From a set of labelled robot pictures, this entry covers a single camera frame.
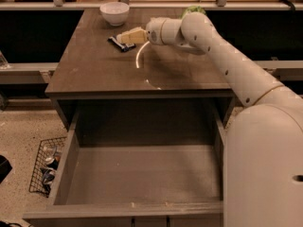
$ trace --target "bowl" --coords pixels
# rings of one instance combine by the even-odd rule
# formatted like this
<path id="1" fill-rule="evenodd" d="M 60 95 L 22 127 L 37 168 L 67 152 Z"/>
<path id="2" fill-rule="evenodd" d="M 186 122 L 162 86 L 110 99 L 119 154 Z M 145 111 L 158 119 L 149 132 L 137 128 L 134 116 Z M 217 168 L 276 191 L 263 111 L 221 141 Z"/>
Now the bowl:
<path id="1" fill-rule="evenodd" d="M 110 2 L 100 6 L 103 18 L 112 26 L 123 25 L 129 15 L 130 7 L 121 2 Z"/>

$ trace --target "open drawer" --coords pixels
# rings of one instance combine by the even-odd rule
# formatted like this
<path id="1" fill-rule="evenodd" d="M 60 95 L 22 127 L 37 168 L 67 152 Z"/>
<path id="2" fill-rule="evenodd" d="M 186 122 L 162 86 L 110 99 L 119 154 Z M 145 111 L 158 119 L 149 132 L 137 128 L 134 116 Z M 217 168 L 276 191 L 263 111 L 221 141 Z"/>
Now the open drawer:
<path id="1" fill-rule="evenodd" d="M 82 100 L 39 226 L 223 226 L 208 98 Z"/>

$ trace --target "black surface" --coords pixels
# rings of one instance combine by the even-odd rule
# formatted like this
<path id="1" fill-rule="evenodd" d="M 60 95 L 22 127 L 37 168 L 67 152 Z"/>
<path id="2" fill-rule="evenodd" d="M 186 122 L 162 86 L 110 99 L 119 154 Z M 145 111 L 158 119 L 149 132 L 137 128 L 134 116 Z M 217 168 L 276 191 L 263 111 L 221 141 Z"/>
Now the black surface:
<path id="1" fill-rule="evenodd" d="M 295 93 L 299 95 L 303 95 L 303 81 L 296 80 L 296 81 L 282 81 L 285 86 L 292 89 Z"/>
<path id="2" fill-rule="evenodd" d="M 59 62 L 83 10 L 2 10 L 0 50 L 9 63 Z"/>
<path id="3" fill-rule="evenodd" d="M 0 183 L 9 175 L 12 167 L 7 158 L 0 155 Z"/>
<path id="4" fill-rule="evenodd" d="M 0 90 L 7 97 L 34 96 L 45 98 L 47 84 L 5 84 L 0 85 Z"/>
<path id="5" fill-rule="evenodd" d="M 251 60 L 303 60 L 301 10 L 210 10 L 207 16 Z"/>

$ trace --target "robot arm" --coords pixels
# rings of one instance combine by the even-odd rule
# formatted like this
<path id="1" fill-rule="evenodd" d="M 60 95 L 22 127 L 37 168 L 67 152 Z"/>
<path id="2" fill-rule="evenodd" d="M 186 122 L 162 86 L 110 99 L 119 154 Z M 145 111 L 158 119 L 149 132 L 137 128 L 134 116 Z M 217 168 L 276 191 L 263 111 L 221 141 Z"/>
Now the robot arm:
<path id="1" fill-rule="evenodd" d="M 146 27 L 152 44 L 177 46 L 188 52 L 206 53 L 223 73 L 242 105 L 278 104 L 303 111 L 303 100 L 280 81 L 243 55 L 217 32 L 201 12 L 182 20 L 151 19 Z"/>
<path id="2" fill-rule="evenodd" d="M 247 107 L 225 139 L 224 226 L 302 227 L 303 99 L 224 40 L 200 12 L 151 19 L 144 33 L 152 44 L 206 53 Z"/>

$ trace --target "black object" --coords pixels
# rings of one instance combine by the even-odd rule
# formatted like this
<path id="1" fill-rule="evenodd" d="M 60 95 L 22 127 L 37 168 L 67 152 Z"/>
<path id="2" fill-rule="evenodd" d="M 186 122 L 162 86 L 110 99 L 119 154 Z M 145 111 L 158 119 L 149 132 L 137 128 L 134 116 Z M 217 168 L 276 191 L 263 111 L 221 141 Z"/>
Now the black object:
<path id="1" fill-rule="evenodd" d="M 116 36 L 112 36 L 110 38 L 107 39 L 108 42 L 111 42 L 112 44 L 114 44 L 116 47 L 118 47 L 121 52 L 127 52 L 133 48 L 135 48 L 135 44 L 122 44 L 120 43 L 117 39 Z"/>
<path id="2" fill-rule="evenodd" d="M 45 191 L 50 192 L 50 186 L 52 185 L 55 179 L 56 172 L 52 168 L 41 168 L 41 172 L 42 174 L 44 174 L 44 176 L 42 177 L 43 187 L 45 188 Z"/>
<path id="3" fill-rule="evenodd" d="M 13 227 L 13 226 L 20 226 L 22 227 L 22 225 L 20 225 L 19 223 L 5 223 L 3 221 L 0 221 L 0 227 Z"/>
<path id="4" fill-rule="evenodd" d="M 53 156 L 47 157 L 45 159 L 45 163 L 46 163 L 47 167 L 53 168 L 55 170 L 57 170 L 58 164 L 59 164 L 59 162 L 57 161 L 57 159 L 55 157 L 53 157 Z"/>
<path id="5" fill-rule="evenodd" d="M 9 175 L 12 167 L 4 156 L 0 155 L 0 183 Z"/>
<path id="6" fill-rule="evenodd" d="M 44 152 L 44 147 L 52 147 L 52 146 L 64 147 L 65 139 L 66 139 L 65 137 L 61 137 L 61 138 L 46 139 L 40 142 L 35 166 L 29 184 L 30 193 L 38 193 L 45 197 L 48 197 L 50 192 L 50 187 L 45 187 L 45 185 L 43 184 L 45 171 L 42 171 L 42 168 L 47 168 L 45 164 L 45 159 L 49 157 L 49 155 L 46 152 Z"/>

